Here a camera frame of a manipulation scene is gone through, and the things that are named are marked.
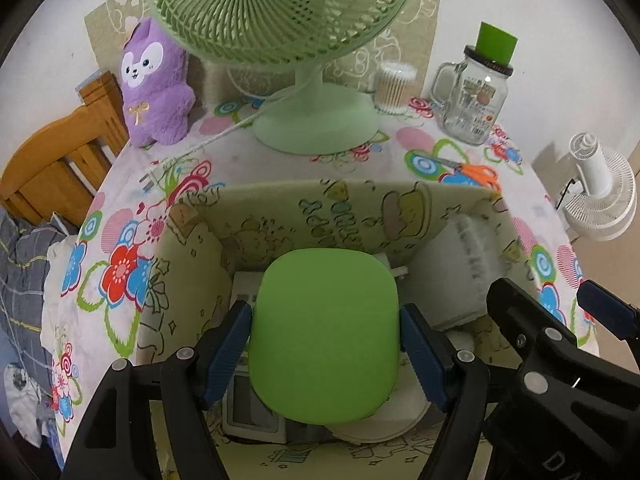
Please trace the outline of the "green rounded case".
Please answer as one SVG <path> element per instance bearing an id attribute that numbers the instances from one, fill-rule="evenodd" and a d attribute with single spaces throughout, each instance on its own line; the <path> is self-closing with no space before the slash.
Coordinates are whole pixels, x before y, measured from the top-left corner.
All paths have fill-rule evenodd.
<path id="1" fill-rule="evenodd" d="M 399 367 L 396 281 L 366 252 L 296 249 L 262 276 L 248 374 L 267 408 L 309 425 L 375 413 Z"/>

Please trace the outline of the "white 45W charger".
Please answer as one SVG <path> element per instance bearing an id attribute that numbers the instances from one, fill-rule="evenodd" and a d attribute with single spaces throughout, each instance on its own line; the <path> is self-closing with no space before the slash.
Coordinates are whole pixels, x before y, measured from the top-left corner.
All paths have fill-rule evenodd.
<path id="1" fill-rule="evenodd" d="M 436 330 L 469 323 L 486 313 L 489 269 L 484 224 L 457 214 L 408 264 L 401 301 L 415 304 Z"/>

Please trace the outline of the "white standing fan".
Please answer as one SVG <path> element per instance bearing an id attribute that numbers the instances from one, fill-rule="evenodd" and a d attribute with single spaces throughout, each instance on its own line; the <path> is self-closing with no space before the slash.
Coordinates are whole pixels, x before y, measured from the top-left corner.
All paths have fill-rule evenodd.
<path id="1" fill-rule="evenodd" d="M 579 236 L 609 242 L 625 233 L 634 221 L 638 195 L 634 172 L 628 160 L 591 133 L 570 139 L 568 154 L 574 162 L 582 189 L 562 199 L 560 209 L 568 226 Z"/>

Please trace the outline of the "floral tablecloth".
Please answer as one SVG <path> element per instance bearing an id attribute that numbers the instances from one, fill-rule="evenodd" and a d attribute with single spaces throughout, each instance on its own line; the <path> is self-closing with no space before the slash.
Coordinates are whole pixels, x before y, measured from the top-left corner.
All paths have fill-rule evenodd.
<path id="1" fill-rule="evenodd" d="M 431 156 L 485 165 L 498 174 L 500 198 L 514 215 L 542 304 L 598 351 L 593 318 L 578 307 L 582 269 L 552 201 L 531 166 L 501 128 L 481 146 L 451 140 L 422 99 L 404 114 L 381 114 L 367 143 L 329 155 L 288 155 L 254 135 L 256 101 L 243 98 L 194 110 L 178 144 L 124 148 L 77 235 L 53 311 L 42 312 L 41 342 L 52 354 L 52 396 L 58 442 L 70 452 L 82 416 L 106 368 L 134 362 L 154 248 L 166 210 L 189 188 L 295 180 L 409 181 L 443 185 L 451 170 Z"/>

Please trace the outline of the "white remote control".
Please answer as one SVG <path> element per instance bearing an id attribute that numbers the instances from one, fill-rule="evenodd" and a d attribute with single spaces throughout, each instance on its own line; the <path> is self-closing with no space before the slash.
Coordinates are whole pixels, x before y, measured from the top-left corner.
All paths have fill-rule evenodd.
<path id="1" fill-rule="evenodd" d="M 239 271 L 232 282 L 232 302 L 241 300 L 255 307 L 262 272 Z M 222 399 L 222 429 L 235 439 L 285 444 L 285 419 L 258 398 L 248 374 L 248 344 L 235 367 L 228 390 Z"/>

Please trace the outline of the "yellow cartoon storage box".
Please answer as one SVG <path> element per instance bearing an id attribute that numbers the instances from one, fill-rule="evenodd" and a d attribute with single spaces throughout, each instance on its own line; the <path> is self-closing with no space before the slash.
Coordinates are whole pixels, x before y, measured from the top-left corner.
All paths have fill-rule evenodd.
<path id="1" fill-rule="evenodd" d="M 493 192 L 409 181 L 295 180 L 189 188 L 166 210 L 154 248 L 134 362 L 149 364 L 194 344 L 232 305 L 234 277 L 263 271 L 303 248 L 383 254 L 393 266 L 413 263 L 450 216 L 466 214 L 488 233 L 498 271 L 526 292 L 537 284 L 514 215 Z M 390 425 L 375 438 L 330 434 L 319 442 L 243 443 L 206 417 L 224 466 L 235 479 L 413 479 L 436 442 L 436 413 Z"/>

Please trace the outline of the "grey plaid blanket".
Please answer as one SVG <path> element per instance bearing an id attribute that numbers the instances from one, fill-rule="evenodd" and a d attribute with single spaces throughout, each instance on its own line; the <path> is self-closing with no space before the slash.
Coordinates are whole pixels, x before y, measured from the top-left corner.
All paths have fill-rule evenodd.
<path id="1" fill-rule="evenodd" d="M 58 462 L 52 356 L 40 335 L 48 250 L 66 235 L 56 221 L 34 226 L 1 211 L 1 421 L 11 436 L 47 445 Z"/>

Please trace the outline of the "glass mug jar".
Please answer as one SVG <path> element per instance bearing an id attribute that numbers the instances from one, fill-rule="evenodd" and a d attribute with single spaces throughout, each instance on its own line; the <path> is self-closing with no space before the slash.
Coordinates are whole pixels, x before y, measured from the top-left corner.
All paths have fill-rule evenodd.
<path id="1" fill-rule="evenodd" d="M 439 66 L 430 90 L 439 123 L 454 139 L 484 144 L 508 95 L 513 67 L 502 65 L 466 46 L 457 63 Z"/>

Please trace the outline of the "green cup on jar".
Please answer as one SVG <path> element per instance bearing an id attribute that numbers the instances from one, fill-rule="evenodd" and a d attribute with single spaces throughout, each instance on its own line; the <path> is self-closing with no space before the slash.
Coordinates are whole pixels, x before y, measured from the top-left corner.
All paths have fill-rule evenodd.
<path id="1" fill-rule="evenodd" d="M 488 60 L 500 65 L 510 65 L 518 38 L 504 30 L 488 24 L 480 23 L 475 51 Z"/>

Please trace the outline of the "cotton swab container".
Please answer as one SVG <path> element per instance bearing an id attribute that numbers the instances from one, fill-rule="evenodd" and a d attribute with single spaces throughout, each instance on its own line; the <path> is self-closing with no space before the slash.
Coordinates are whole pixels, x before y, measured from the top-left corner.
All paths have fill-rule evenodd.
<path id="1" fill-rule="evenodd" d="M 381 112 L 400 115 L 409 107 L 416 83 L 416 68 L 408 63 L 384 61 L 375 74 L 373 103 Z"/>

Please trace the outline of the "purple plush bunny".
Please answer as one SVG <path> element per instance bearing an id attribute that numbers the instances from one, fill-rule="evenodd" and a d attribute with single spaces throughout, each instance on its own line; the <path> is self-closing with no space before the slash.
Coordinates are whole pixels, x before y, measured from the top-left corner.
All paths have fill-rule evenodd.
<path id="1" fill-rule="evenodd" d="M 188 52 L 152 18 L 142 18 L 122 51 L 122 114 L 131 144 L 145 148 L 180 142 L 195 103 L 186 82 Z"/>

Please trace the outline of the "green desk fan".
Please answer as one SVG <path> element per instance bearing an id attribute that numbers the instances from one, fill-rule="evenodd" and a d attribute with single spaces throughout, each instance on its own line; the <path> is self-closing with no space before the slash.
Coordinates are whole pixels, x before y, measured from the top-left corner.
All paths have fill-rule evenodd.
<path id="1" fill-rule="evenodd" d="M 407 0 L 150 0 L 153 18 L 181 47 L 229 68 L 294 72 L 292 86 L 253 116 L 276 151 L 326 155 L 378 131 L 370 96 L 323 79 L 324 68 L 377 37 Z"/>

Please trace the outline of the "orange handled scissors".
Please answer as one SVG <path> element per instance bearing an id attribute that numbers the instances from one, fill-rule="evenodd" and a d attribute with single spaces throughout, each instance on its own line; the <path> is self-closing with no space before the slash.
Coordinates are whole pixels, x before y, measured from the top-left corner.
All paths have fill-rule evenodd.
<path id="1" fill-rule="evenodd" d="M 446 183 L 476 185 L 482 188 L 489 188 L 495 192 L 501 192 L 498 174 L 492 168 L 485 165 L 473 165 L 466 162 L 455 162 L 454 160 L 431 156 L 433 162 L 451 170 L 450 174 L 440 178 Z"/>

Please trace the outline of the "wooden bed frame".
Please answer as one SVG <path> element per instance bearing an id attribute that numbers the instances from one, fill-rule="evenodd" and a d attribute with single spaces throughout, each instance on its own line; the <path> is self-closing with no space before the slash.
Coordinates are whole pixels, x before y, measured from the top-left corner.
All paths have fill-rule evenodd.
<path id="1" fill-rule="evenodd" d="M 60 214 L 80 226 L 112 164 L 129 140 L 116 77 L 103 72 L 79 89 L 82 104 L 44 126 L 14 153 L 1 177 L 1 206 L 38 226 Z"/>

